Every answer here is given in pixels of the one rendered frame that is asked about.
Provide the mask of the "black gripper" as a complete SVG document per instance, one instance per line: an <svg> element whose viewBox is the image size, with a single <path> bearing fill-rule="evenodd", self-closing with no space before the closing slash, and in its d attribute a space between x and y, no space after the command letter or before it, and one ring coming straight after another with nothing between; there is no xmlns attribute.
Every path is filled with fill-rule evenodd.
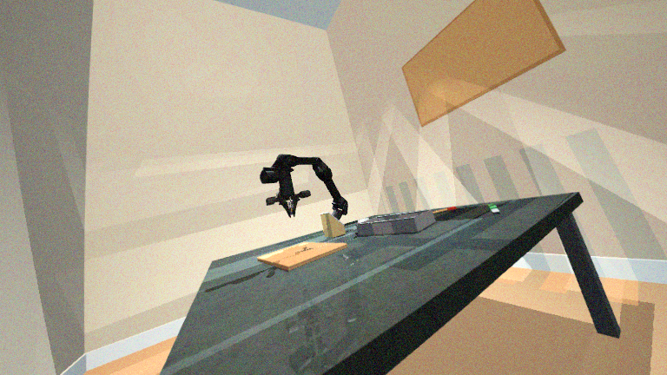
<svg viewBox="0 0 667 375"><path fill-rule="evenodd" d="M310 193L309 190L305 190L305 191L300 191L298 194L294 194L294 187L293 187L292 181L283 181L283 182L280 182L279 185L280 185L280 190L281 190L281 197L276 198L274 196L274 197L267 198L266 199L266 205L269 206L269 205L275 204L275 202L279 202L280 203L279 205L282 205L285 208L289 218L291 218L289 207L288 207L288 204L287 204L287 201L286 201L286 200L290 200L289 197L291 197L292 202L294 204L293 216L295 217L297 202L300 200L299 198L300 197L301 198L307 198L307 197L311 196L311 193ZM286 198L284 198L284 197L286 197Z"/></svg>

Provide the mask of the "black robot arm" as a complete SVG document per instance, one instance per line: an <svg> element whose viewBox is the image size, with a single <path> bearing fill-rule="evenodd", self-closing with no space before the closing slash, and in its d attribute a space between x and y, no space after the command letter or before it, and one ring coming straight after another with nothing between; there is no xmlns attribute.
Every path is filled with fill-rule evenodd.
<svg viewBox="0 0 667 375"><path fill-rule="evenodd" d="M261 183L268 184L276 183L277 181L279 183L283 181L291 181L292 178L290 173L294 171L291 167L297 165L312 165L316 176L325 183L329 193L333 197L332 215L338 220L340 220L342 215L347 215L347 200L340 195L332 180L333 174L331 169L320 157L297 157L294 155L279 154L271 168L263 168L261 171Z"/></svg>

